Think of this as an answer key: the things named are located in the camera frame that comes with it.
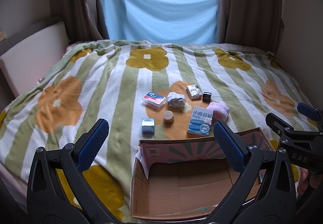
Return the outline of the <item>person's hand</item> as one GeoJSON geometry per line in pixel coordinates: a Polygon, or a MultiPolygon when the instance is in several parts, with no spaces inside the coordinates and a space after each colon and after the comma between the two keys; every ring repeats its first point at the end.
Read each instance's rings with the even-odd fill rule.
{"type": "Polygon", "coordinates": [[[311,186],[316,189],[322,182],[323,175],[310,175],[309,170],[300,168],[300,178],[298,180],[297,193],[303,195],[307,188],[311,186]]]}

